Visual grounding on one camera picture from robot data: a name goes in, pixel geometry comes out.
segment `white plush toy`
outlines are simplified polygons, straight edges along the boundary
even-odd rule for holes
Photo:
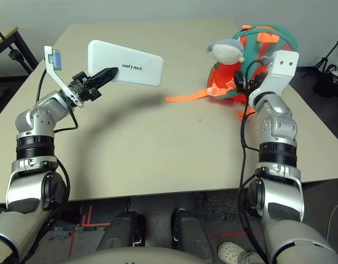
[[[208,45],[208,52],[211,51],[218,62],[226,65],[244,62],[244,50],[242,43],[233,39],[219,40]]]

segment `beige tabletop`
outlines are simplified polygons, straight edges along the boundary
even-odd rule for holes
[[[54,48],[62,53],[65,82],[87,70],[87,45],[98,39],[162,56],[160,87],[109,83],[102,97],[76,109],[76,131],[56,134],[56,155],[71,178],[71,200],[179,191],[236,188],[242,150],[243,110],[229,100],[204,98],[166,103],[165,96],[189,95],[205,88],[215,62],[206,53],[209,41],[231,37],[228,20],[151,21],[70,25]],[[0,115],[0,202],[4,202],[15,160],[17,115],[33,106],[42,62]],[[46,76],[41,96],[59,89]],[[284,100],[298,124],[298,167],[303,182],[338,178],[338,140],[290,86]],[[72,126],[65,118],[57,128]],[[258,146],[258,124],[251,117],[247,143]],[[248,151],[246,177],[257,153]]]

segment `backpack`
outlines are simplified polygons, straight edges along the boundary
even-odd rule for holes
[[[167,102],[191,101],[208,95],[229,98],[239,102],[246,102],[246,96],[238,94],[233,81],[236,70],[246,74],[248,65],[262,57],[270,57],[275,51],[298,51],[295,37],[284,27],[278,25],[244,25],[242,30],[236,33],[232,39],[240,40],[244,46],[243,63],[225,65],[216,62],[210,70],[207,88],[190,96],[167,97]],[[267,72],[267,66],[254,64],[248,73],[248,80],[257,74]]]

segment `white bracket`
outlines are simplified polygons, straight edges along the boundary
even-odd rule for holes
[[[255,107],[254,99],[264,92],[274,92],[281,96],[281,92],[295,75],[299,56],[295,51],[273,53],[268,75],[260,87],[250,94],[248,103],[251,107]]]
[[[78,94],[71,91],[64,81],[56,74],[55,70],[61,70],[61,58],[60,52],[54,50],[51,46],[44,46],[45,61],[47,73],[56,81],[56,83],[61,87],[64,94],[70,98],[75,105],[78,107],[83,107],[84,104],[80,100]]]

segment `robotic arm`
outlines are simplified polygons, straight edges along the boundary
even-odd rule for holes
[[[54,70],[61,69],[60,53],[45,47],[46,71],[61,87],[18,115],[16,161],[12,164],[6,207],[0,214],[0,262],[20,263],[36,239],[47,231],[68,200],[69,183],[56,172],[54,128],[72,115],[73,108],[100,97],[98,89],[111,81],[118,68],[104,69],[93,77],[84,72],[66,85]]]
[[[297,169],[297,124],[281,98],[294,76],[298,53],[277,51],[248,104],[261,124],[259,162],[246,207],[259,217],[269,263],[338,263],[338,255],[313,228],[302,223],[304,202]]]

